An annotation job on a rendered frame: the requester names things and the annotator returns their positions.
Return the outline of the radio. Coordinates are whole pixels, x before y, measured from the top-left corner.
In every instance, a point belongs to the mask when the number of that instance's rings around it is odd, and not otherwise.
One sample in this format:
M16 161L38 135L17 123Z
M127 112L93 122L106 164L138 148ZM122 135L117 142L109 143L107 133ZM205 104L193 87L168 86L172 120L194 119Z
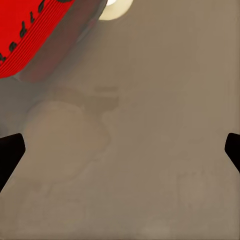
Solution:
M75 0L0 0L0 79L19 73Z

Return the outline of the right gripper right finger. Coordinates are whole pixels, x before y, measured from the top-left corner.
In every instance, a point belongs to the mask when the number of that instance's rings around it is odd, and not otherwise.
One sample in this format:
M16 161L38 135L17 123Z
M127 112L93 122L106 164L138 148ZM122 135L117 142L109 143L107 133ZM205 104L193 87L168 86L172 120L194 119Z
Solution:
M240 135L229 133L225 143L225 152L240 172Z

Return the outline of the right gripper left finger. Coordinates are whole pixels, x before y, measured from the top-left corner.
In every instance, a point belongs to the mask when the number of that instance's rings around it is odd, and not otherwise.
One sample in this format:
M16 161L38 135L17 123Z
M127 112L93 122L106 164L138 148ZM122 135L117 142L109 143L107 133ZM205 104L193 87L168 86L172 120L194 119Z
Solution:
M25 152L25 142L21 133L0 138L0 192Z

